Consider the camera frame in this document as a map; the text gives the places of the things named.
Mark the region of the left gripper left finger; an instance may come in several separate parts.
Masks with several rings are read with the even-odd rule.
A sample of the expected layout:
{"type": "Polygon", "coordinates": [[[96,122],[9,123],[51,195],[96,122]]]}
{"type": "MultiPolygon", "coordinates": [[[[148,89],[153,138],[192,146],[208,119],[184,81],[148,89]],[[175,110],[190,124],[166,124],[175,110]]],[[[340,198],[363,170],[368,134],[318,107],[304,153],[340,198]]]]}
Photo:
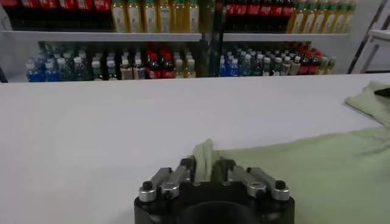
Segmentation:
{"type": "Polygon", "coordinates": [[[138,191],[138,199],[144,203],[155,201],[159,196],[176,198],[180,194],[182,183],[192,183],[196,171],[196,159],[193,155],[181,159],[175,170],[163,167],[148,181],[144,181],[138,191]]]}

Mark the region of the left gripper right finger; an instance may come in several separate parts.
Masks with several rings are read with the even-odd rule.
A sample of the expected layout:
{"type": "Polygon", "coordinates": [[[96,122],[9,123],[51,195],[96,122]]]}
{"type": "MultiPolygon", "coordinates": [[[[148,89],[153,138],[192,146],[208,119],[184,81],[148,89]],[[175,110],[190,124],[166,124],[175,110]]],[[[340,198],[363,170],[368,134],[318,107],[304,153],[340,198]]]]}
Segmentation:
{"type": "Polygon", "coordinates": [[[283,180],[271,177],[259,167],[244,168],[232,159],[221,158],[213,165],[213,181],[239,182],[246,188],[247,195],[260,198],[268,195],[276,201],[288,201],[290,189],[283,180]]]}

